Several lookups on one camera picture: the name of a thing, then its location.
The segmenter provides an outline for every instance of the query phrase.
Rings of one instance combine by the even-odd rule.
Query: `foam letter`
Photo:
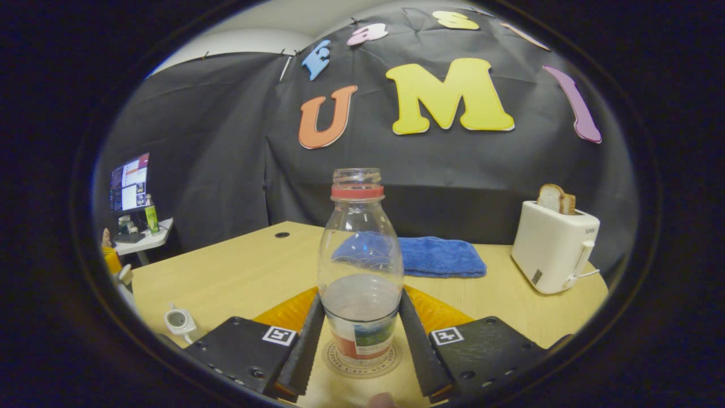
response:
[[[461,97],[465,113],[460,122],[466,129],[509,131],[513,118],[503,110],[486,60],[459,58],[451,62],[444,82],[418,64],[400,65],[388,70],[386,77],[395,81],[398,90],[399,118],[393,123],[395,134],[423,133],[430,127],[421,116],[420,100],[439,126],[453,124]]]
[[[305,149],[318,149],[333,144],[345,131],[350,111],[350,97],[357,91],[357,86],[350,85],[332,93],[335,99],[335,112],[332,124],[324,131],[317,130],[317,117],[325,97],[312,98],[302,104],[302,119],[299,122],[299,143]]]
[[[461,30],[478,30],[479,25],[470,21],[468,17],[456,12],[433,12],[433,17],[438,19],[438,23],[448,28],[458,28]]]
[[[481,10],[481,9],[477,9],[477,8],[475,8],[475,7],[471,7],[470,9],[464,9],[464,10],[470,10],[470,11],[472,11],[472,12],[476,12],[476,13],[478,13],[478,14],[480,14],[480,15],[487,15],[487,16],[489,16],[489,17],[493,17],[493,18],[496,18],[496,16],[494,16],[493,14],[491,14],[491,13],[489,13],[489,12],[485,12],[484,10]]]
[[[310,81],[317,78],[330,63],[329,60],[323,60],[330,56],[330,49],[326,48],[329,44],[330,40],[322,40],[302,61],[302,66],[306,66],[310,70]]]
[[[597,129],[597,125],[592,119],[592,114],[589,113],[589,108],[584,98],[581,97],[579,90],[576,88],[576,83],[570,76],[559,71],[556,68],[551,68],[549,65],[544,65],[544,69],[550,73],[559,82],[561,89],[563,89],[566,97],[569,98],[569,104],[571,109],[574,111],[574,130],[584,140],[589,140],[594,143],[602,142],[602,134]]]
[[[534,40],[529,34],[524,33],[523,31],[519,30],[518,28],[512,26],[509,23],[501,23],[504,27],[508,28],[509,30],[513,31],[514,33],[517,33],[519,37],[527,40],[528,42],[532,43],[535,46],[538,46],[539,48],[543,48],[547,51],[551,51],[549,47],[545,46],[544,44]]]
[[[347,40],[347,45],[358,45],[366,41],[373,41],[383,38],[387,35],[388,32],[385,31],[385,25],[383,23],[370,24],[353,31],[352,37]]]

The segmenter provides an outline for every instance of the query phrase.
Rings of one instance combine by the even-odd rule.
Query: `black curtain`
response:
[[[478,30],[452,30],[432,12],[454,11]],[[577,208],[601,221],[591,261],[603,274],[626,260],[638,222],[638,194],[625,132],[602,90],[552,48],[521,38],[502,21],[463,9],[399,9],[342,28],[331,41],[329,66],[310,81],[296,57],[239,53],[185,62],[142,83],[121,112],[96,173],[96,222],[115,224],[107,210],[108,175],[150,152],[148,191],[159,219],[174,217],[185,250],[282,221],[323,226],[333,208],[332,172],[379,167],[384,209],[398,235],[433,235],[512,244],[521,202],[545,183],[576,195]],[[387,36],[357,46],[358,28],[386,24]],[[431,126],[398,136],[395,82],[386,71],[417,63],[443,81],[458,58],[490,62],[490,75],[512,131]],[[559,83],[542,68],[571,76],[600,130],[601,144],[577,136],[575,116]],[[347,128],[315,150],[298,142],[300,106],[324,96],[317,127],[332,121],[333,91],[356,85]]]
[[[185,250],[268,226],[263,135],[275,112],[271,84],[285,62],[276,54],[223,54],[148,77],[118,115],[96,166],[97,229],[117,229],[111,170],[144,152],[159,220],[174,218]]]

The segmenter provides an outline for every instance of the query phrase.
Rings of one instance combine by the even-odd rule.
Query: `orange letter u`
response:
[[[302,119],[299,122],[299,143],[305,149],[319,149],[333,144],[345,131],[350,113],[350,97],[357,91],[357,86],[350,85],[332,93],[335,99],[335,112],[332,124],[324,131],[317,130],[317,117],[325,97],[312,98],[302,104]]]

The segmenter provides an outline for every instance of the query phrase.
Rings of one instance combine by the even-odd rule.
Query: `monitor screen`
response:
[[[146,207],[146,171],[149,153],[117,167],[111,173],[111,211],[129,213]]]

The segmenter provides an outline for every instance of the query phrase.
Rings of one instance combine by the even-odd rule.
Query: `white toaster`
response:
[[[574,286],[592,253],[599,219],[583,211],[560,214],[524,201],[511,257],[541,293]]]

